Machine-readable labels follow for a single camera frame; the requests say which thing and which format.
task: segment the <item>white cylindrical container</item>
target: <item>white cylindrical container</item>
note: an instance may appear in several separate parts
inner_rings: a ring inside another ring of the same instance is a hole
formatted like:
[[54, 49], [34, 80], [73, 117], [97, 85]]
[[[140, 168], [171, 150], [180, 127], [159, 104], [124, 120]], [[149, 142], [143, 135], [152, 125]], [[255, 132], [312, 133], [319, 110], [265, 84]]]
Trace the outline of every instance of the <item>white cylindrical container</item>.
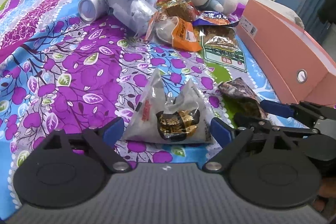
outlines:
[[106, 14], [104, 0], [80, 0], [78, 3], [78, 13], [80, 18], [88, 23], [94, 22]]

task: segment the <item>barcode sticker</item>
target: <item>barcode sticker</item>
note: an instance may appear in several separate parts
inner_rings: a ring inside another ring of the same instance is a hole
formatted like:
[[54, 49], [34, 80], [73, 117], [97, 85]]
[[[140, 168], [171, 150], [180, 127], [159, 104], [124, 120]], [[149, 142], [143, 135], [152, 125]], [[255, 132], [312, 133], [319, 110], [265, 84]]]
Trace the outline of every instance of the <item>barcode sticker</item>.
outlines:
[[254, 37], [258, 31], [258, 29], [248, 21], [248, 19], [244, 16], [241, 17], [239, 24], [248, 32], [248, 34]]

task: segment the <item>metal bolt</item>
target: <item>metal bolt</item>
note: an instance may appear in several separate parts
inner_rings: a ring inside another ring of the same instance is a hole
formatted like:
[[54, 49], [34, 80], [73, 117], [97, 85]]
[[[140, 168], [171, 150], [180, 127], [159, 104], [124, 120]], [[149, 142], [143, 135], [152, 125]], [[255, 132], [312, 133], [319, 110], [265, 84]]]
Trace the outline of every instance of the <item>metal bolt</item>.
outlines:
[[124, 161], [118, 161], [113, 164], [113, 168], [117, 171], [125, 171], [129, 168], [129, 165], [127, 162]]
[[218, 171], [222, 168], [222, 165], [219, 162], [210, 161], [206, 163], [205, 168], [209, 171]]

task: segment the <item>pink file box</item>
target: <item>pink file box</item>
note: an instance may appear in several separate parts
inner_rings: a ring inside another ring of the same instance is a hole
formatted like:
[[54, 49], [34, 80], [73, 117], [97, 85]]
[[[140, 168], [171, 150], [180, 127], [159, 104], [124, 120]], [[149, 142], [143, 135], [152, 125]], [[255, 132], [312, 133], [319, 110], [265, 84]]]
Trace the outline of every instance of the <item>pink file box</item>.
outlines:
[[282, 103], [336, 104], [336, 63], [304, 29], [249, 0], [237, 34]]

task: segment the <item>bed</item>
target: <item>bed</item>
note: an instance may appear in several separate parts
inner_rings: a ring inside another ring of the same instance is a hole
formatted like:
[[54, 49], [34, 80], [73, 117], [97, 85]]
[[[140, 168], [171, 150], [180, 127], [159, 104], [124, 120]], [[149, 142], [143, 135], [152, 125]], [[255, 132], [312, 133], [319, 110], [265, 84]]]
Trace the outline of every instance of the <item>bed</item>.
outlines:
[[[127, 125], [155, 68], [165, 91], [176, 96], [189, 79], [209, 99], [217, 117], [232, 125], [233, 112], [216, 85], [237, 77], [262, 99], [277, 101], [270, 83], [243, 42], [248, 72], [205, 63], [198, 53], [129, 37], [112, 17], [91, 24], [77, 14], [79, 0], [8, 0], [0, 11], [0, 217], [20, 207], [15, 170], [52, 130], [78, 133], [119, 116]], [[271, 117], [274, 124], [299, 127]], [[113, 147], [132, 166], [137, 162], [197, 162], [221, 147], [157, 145], [118, 141]]]

